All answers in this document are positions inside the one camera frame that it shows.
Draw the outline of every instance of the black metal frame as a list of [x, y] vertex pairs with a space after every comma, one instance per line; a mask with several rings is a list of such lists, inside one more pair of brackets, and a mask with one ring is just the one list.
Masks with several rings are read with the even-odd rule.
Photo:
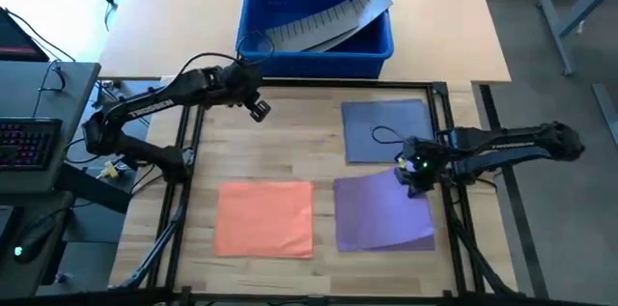
[[[352, 89], [409, 89], [409, 90], [424, 90], [428, 99], [428, 106], [431, 117], [431, 124], [434, 132], [440, 130], [439, 118], [437, 114], [436, 100], [439, 98], [442, 104], [443, 115], [445, 118], [445, 128], [454, 127], [453, 116], [448, 97], [448, 89], [443, 82], [434, 83], [412, 83], [412, 82], [376, 82], [363, 80], [303, 80], [303, 79], [267, 79], [264, 81], [264, 87], [293, 87], [293, 88], [352, 88]], [[191, 139], [191, 148], [197, 153], [200, 143], [200, 135], [203, 126], [206, 109], [199, 107], [196, 115], [196, 122], [193, 128], [193, 136]], [[179, 133], [177, 135], [176, 145], [182, 146], [184, 136], [186, 134], [189, 121], [189, 108], [185, 108], [182, 113], [181, 123], [179, 125]], [[497, 115], [492, 118], [495, 125]], [[446, 140], [440, 140], [440, 143], [448, 143]], [[193, 171], [194, 163], [191, 164], [191, 172]], [[180, 195], [179, 208], [187, 209], [190, 196], [191, 180], [183, 183], [182, 193]], [[172, 200], [176, 185], [168, 184], [164, 196], [163, 208], [161, 209], [161, 220], [159, 226], [164, 228], [169, 220], [169, 213], [172, 208]], [[173, 292], [178, 262], [180, 260], [180, 250], [183, 241], [183, 227], [186, 219], [186, 210], [183, 212], [180, 221], [180, 228], [176, 232], [174, 241], [171, 247], [171, 255], [168, 262], [168, 270], [165, 278], [165, 287], [156, 286], [156, 270], [151, 271], [149, 276], [152, 280], [152, 286], [147, 286], [145, 289], [138, 290], [110, 290], [107, 292], [81, 292], [77, 294], [53, 295], [53, 296], [38, 296], [25, 299], [8, 300], [3, 304], [7, 305], [146, 305], [156, 302], [167, 302], [171, 305], [172, 301], [179, 301], [179, 305], [193, 305], [196, 301], [236, 301], [236, 302], [273, 302], [277, 306], [282, 306], [288, 303], [297, 303], [307, 306], [325, 306], [328, 304], [407, 304], [407, 305], [443, 305], [443, 306], [468, 306], [468, 305], [589, 305], [574, 302], [553, 301], [547, 298], [534, 299], [525, 297], [522, 294], [506, 293], [504, 291], [496, 291], [496, 294], [485, 293], [483, 276], [488, 280], [495, 280], [497, 277], [492, 271], [489, 263], [483, 258], [483, 255], [476, 248], [474, 239], [474, 228], [472, 225], [471, 212], [469, 201], [465, 192], [465, 187], [457, 185], [456, 187], [460, 196], [460, 207], [462, 212], [462, 220], [455, 213], [454, 204], [451, 198], [451, 184], [441, 183], [442, 201], [446, 215], [447, 231], [450, 243], [450, 251], [453, 259], [453, 273], [456, 280], [457, 296], [453, 296], [453, 292], [444, 291], [442, 296], [435, 297], [418, 297], [418, 296], [336, 296], [336, 295], [252, 295], [252, 294], [216, 294], [216, 293], [192, 293], [190, 287], [182, 287], [182, 292]], [[464, 266], [462, 262], [462, 251], [459, 246], [459, 239], [463, 245], [468, 248], [470, 258], [470, 268], [474, 281], [474, 292], [468, 292], [465, 285]], [[505, 286], [495, 284], [501, 289], [508, 289]]]
[[[441, 128], [454, 127], [452, 112], [450, 108], [450, 101], [448, 98], [448, 90], [446, 84], [443, 82], [435, 83], [414, 83], [414, 82], [378, 82], [369, 80], [305, 80], [305, 79], [265, 79], [262, 87], [286, 87], [286, 88], [351, 88], [351, 89], [404, 89], [404, 90], [422, 90], [427, 97], [428, 106], [431, 117], [431, 124], [434, 131], [439, 131]], [[443, 115], [445, 118], [446, 126], [439, 125], [439, 118], [436, 108], [436, 99], [439, 98], [443, 107]], [[205, 111], [203, 108], [198, 110], [196, 117], [195, 127], [193, 129], [193, 136], [191, 147], [194, 152], [197, 153], [199, 145], [200, 131], [202, 129], [202, 121], [204, 119]], [[182, 146], [184, 136], [188, 124], [189, 109], [185, 108], [181, 117], [181, 123], [179, 126], [179, 133], [176, 140], [177, 147]], [[187, 206], [190, 195], [191, 180], [183, 184], [183, 190], [181, 193], [181, 199], [179, 206]], [[174, 192], [176, 185], [168, 183], [165, 191], [163, 205], [161, 208], [161, 217], [159, 220], [159, 233], [167, 225], [169, 220], [169, 213], [172, 207], [172, 199], [174, 198]], [[466, 230], [471, 234], [472, 240], [474, 240], [474, 228], [471, 220], [471, 212], [467, 194], [464, 186], [458, 186], [457, 188], [459, 197], [461, 199], [461, 211], [463, 215], [463, 224]], [[443, 184], [441, 187], [442, 199], [444, 203], [445, 216], [447, 218], [447, 232], [449, 237], [449, 244], [451, 250], [451, 258], [453, 260], [453, 273], [456, 281], [457, 294], [463, 294], [467, 288], [465, 285], [464, 264], [462, 260], [462, 254], [460, 249], [460, 243], [453, 229], [453, 220], [456, 217], [455, 208], [453, 206], [453, 199], [451, 197], [450, 185]], [[165, 288], [173, 289], [176, 279], [176, 272], [178, 268], [178, 262], [180, 259], [180, 250], [182, 244], [183, 226], [185, 216], [180, 220], [180, 229], [174, 237], [174, 241], [171, 247], [170, 260], [168, 263], [167, 275], [165, 276]], [[156, 280], [158, 276], [159, 264], [154, 265], [153, 270], [149, 275], [147, 287], [154, 288], [156, 286]], [[470, 261], [470, 267], [472, 276], [474, 279], [474, 290], [477, 292], [483, 292], [485, 286], [483, 278], [473, 261]], [[226, 299], [226, 300], [281, 300], [289, 301], [290, 299], [298, 299], [299, 296], [290, 295], [217, 295], [208, 293], [192, 293], [191, 298], [193, 300], [214, 300], [214, 299]], [[428, 302], [434, 302], [441, 297], [352, 297], [352, 296], [331, 296], [330, 299], [337, 302], [358, 302], [358, 303], [388, 303], [396, 304], [405, 302], [407, 304], [427, 304]]]

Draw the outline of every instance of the computer monitor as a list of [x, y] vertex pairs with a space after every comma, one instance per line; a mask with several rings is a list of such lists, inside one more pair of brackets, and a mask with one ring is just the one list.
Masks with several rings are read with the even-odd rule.
[[49, 57], [0, 7], [0, 61], [47, 62]]

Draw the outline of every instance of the computer mouse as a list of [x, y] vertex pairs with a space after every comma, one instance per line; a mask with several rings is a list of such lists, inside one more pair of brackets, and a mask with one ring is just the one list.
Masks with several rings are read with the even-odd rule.
[[56, 221], [53, 215], [45, 215], [26, 225], [15, 242], [13, 249], [15, 261], [20, 264], [28, 264], [35, 260], [55, 227]]

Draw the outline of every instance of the purple cloth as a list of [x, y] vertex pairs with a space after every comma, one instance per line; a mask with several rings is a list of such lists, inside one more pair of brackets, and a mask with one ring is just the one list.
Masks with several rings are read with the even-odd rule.
[[336, 179], [335, 225], [342, 252], [434, 250], [425, 195], [407, 197], [391, 168], [372, 176]]

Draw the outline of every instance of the blue plastic bin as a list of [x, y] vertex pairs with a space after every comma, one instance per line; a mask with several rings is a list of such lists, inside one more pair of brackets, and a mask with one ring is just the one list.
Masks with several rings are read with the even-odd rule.
[[261, 61], [262, 76], [376, 79], [384, 60], [394, 50], [388, 12], [360, 32], [326, 52], [287, 52], [270, 54], [258, 49], [264, 31], [326, 10], [345, 0], [244, 0], [237, 37], [239, 53]]

